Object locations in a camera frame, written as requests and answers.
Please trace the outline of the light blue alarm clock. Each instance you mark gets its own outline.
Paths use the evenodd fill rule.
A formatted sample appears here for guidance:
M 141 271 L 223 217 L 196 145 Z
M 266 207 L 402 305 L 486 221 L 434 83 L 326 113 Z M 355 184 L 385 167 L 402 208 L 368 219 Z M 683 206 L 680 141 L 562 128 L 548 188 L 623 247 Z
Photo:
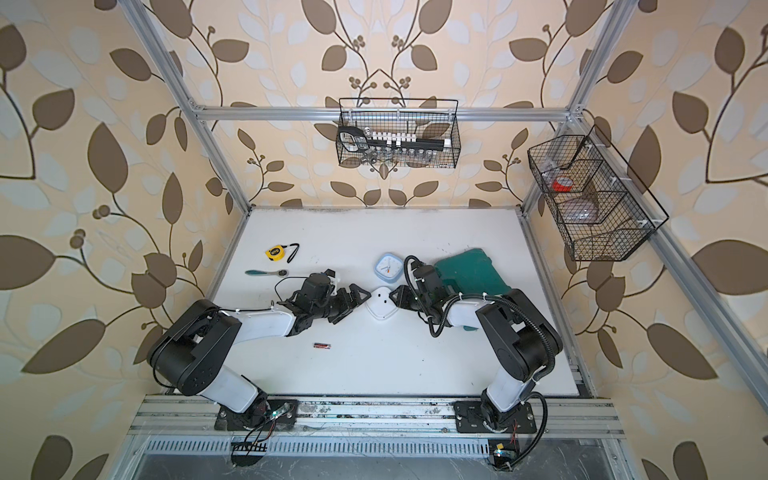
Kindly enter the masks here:
M 404 260 L 392 253 L 383 254 L 374 266 L 374 274 L 388 284 L 399 281 L 404 271 Z

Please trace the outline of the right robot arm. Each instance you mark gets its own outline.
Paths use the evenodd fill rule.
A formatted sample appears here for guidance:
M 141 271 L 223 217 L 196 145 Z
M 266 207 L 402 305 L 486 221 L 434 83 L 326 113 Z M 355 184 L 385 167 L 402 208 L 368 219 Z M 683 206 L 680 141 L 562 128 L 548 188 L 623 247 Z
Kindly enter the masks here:
M 505 295 L 453 292 L 446 287 L 428 290 L 401 285 L 389 294 L 394 306 L 416 312 L 430 334 L 448 327 L 471 327 L 484 332 L 499 370 L 482 392 L 480 412 L 486 426 L 508 428 L 512 415 L 531 399 L 540 381 L 552 373 L 563 344 L 557 330 L 519 289 Z

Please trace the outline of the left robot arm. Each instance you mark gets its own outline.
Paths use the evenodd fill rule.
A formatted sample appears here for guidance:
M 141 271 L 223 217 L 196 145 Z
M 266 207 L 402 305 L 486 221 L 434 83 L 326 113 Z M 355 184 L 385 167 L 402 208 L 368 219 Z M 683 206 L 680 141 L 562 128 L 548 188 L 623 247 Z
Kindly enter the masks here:
M 336 324 L 371 293 L 352 284 L 336 289 L 307 278 L 286 300 L 263 309 L 227 311 L 202 299 L 194 302 L 150 348 L 146 361 L 185 396 L 202 396 L 235 414 L 254 411 L 265 397 L 255 383 L 225 365 L 233 346 L 302 333 L 316 319 Z

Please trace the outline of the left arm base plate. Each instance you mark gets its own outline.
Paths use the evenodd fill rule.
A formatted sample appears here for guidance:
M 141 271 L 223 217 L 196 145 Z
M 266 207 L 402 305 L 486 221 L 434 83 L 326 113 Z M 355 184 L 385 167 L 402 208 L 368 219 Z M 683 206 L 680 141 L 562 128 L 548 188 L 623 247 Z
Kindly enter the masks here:
M 297 399 L 257 400 L 244 413 L 221 406 L 216 416 L 216 431 L 251 431 L 274 426 L 277 431 L 291 430 L 297 421 Z

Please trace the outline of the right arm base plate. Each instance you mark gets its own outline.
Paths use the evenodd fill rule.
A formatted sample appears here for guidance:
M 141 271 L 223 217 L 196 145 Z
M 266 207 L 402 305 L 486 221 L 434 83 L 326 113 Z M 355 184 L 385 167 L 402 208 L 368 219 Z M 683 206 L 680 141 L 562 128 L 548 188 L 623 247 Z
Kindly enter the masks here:
M 501 412 L 490 402 L 465 400 L 453 403 L 456 430 L 462 434 L 534 434 L 536 420 L 529 404 Z

